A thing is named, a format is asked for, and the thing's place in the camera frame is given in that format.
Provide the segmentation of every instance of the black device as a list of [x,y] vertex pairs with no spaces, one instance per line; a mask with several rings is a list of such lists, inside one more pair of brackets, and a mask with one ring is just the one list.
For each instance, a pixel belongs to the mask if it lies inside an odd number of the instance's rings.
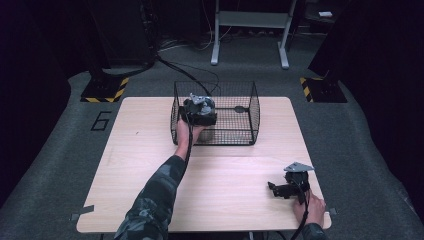
[[197,96],[190,93],[179,109],[183,121],[193,126],[211,126],[216,124],[215,102],[208,96]]
[[306,201],[305,192],[310,189],[307,171],[313,169],[313,167],[295,162],[284,169],[287,171],[284,178],[288,184],[276,186],[268,182],[268,187],[272,190],[275,197],[289,199],[291,196],[297,196],[299,203],[303,204]]

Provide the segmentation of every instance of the table leg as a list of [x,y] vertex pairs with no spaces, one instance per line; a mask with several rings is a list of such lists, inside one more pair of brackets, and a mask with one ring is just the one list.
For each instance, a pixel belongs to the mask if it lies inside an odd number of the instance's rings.
[[215,6],[215,42],[213,44],[211,65],[218,65],[219,57],[219,0],[216,0]]

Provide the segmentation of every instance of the camouflage sleeve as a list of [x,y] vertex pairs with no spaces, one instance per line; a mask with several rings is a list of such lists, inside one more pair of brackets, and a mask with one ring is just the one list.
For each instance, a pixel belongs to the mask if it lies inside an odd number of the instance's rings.
[[171,156],[147,181],[115,234],[115,239],[168,239],[175,197],[186,165]]

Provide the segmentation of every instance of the black wire cage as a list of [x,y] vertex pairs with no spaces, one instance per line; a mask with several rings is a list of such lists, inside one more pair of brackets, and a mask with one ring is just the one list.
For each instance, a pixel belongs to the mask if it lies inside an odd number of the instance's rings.
[[208,96],[215,102],[217,121],[200,133],[196,145],[254,145],[259,133],[260,106],[255,82],[174,82],[171,135],[177,140],[179,108],[190,94]]

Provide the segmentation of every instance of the metal stand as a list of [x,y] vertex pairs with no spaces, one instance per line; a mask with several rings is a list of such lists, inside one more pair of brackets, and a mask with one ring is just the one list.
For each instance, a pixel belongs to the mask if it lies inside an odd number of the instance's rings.
[[289,69],[289,62],[286,54],[286,41],[293,18],[294,8],[297,0],[292,0],[288,13],[258,13],[258,12],[229,12],[219,10],[219,0],[216,0],[215,9],[215,42],[212,50],[212,65],[218,65],[219,58],[219,27],[239,26],[239,27],[262,27],[262,28],[284,28],[283,37],[278,42],[281,67]]

